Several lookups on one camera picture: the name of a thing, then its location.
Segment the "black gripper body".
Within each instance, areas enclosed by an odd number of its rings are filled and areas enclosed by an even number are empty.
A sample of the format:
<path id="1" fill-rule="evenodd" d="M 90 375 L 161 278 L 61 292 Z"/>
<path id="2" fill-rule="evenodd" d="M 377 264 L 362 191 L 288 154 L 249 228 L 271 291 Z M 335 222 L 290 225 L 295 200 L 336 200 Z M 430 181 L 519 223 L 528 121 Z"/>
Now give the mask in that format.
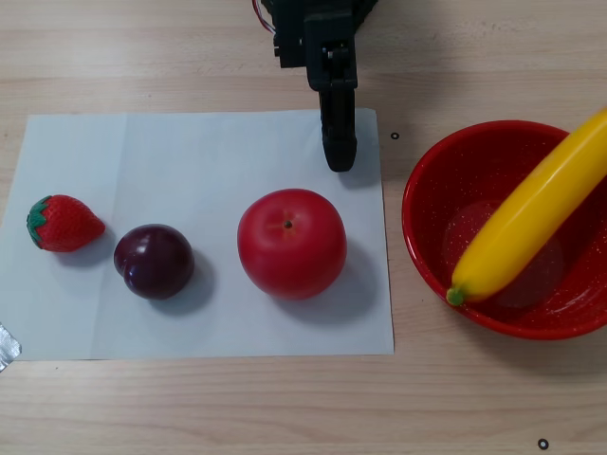
<path id="1" fill-rule="evenodd" d="M 351 1 L 273 1 L 270 14 L 282 68 L 305 68 L 313 90 L 358 87 Z"/>

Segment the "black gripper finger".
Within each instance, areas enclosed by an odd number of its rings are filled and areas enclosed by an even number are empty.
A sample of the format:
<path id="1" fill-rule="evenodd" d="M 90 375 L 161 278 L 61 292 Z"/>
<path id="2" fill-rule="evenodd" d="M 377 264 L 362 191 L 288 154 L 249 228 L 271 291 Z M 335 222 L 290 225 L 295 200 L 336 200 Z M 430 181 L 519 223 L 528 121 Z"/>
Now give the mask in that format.
<path id="1" fill-rule="evenodd" d="M 329 168 L 335 173 L 352 169 L 358 142 L 355 128 L 355 91 L 333 89 L 319 94 L 322 145 Z"/>

